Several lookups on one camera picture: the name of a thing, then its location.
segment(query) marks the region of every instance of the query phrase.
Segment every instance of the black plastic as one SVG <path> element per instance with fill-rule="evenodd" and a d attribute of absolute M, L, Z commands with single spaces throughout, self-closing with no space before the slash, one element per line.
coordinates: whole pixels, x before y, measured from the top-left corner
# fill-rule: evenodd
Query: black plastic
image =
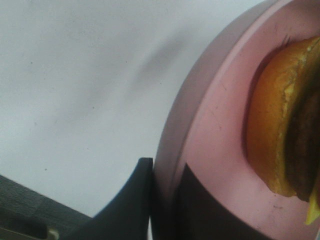
<path fill-rule="evenodd" d="M 63 240 L 146 240 L 152 171 L 152 158 L 141 158 L 117 196 L 97 216 Z"/>

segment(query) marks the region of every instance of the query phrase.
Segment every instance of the white tablecloth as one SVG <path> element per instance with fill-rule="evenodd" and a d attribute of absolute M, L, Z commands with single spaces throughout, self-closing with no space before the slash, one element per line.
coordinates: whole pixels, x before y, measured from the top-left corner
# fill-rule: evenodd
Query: white tablecloth
<path fill-rule="evenodd" d="M 140 157 L 155 157 L 174 98 L 203 50 L 260 2 L 6 1 L 0 175 L 95 215 Z"/>

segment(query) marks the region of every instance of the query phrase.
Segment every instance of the sesame-free bun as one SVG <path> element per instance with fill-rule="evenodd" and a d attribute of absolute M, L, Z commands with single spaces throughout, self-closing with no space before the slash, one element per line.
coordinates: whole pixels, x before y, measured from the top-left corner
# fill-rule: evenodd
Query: sesame-free bun
<path fill-rule="evenodd" d="M 295 104 L 320 68 L 320 37 L 292 43 L 263 70 L 250 102 L 248 162 L 274 193 L 296 195 L 286 179 L 285 140 Z"/>

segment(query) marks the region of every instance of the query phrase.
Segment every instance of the pink plate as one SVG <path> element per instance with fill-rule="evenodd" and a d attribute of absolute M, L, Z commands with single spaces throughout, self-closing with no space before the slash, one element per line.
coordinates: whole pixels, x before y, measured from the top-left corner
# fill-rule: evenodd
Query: pink plate
<path fill-rule="evenodd" d="M 247 163 L 248 102 L 272 54 L 320 35 L 320 1 L 269 0 L 245 12 L 204 51 L 170 111 L 155 161 L 161 201 L 170 211 L 183 168 L 235 216 L 277 240 L 313 240 L 308 204 L 272 193 Z"/>

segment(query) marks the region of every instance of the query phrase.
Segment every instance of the black object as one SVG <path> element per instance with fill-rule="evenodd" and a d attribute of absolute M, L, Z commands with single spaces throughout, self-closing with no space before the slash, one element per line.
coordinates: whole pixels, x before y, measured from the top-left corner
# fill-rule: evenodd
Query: black object
<path fill-rule="evenodd" d="M 41 239 L 49 226 L 63 237 L 90 219 L 0 175 L 0 228 Z"/>
<path fill-rule="evenodd" d="M 146 240 L 152 158 L 141 158 L 117 196 L 91 221 L 63 240 Z"/>
<path fill-rule="evenodd" d="M 152 234 L 159 240 L 270 240 L 216 201 L 188 165 L 176 191 L 173 214 L 166 215 L 167 211 L 160 201 L 161 195 L 157 192 L 157 183 L 152 183 L 152 173 L 152 158 L 141 158 L 117 196 L 97 216 L 61 240 L 147 240 L 150 214 Z M 12 226 L 24 231 L 30 227 Z M 35 226 L 45 229 L 41 224 Z"/>

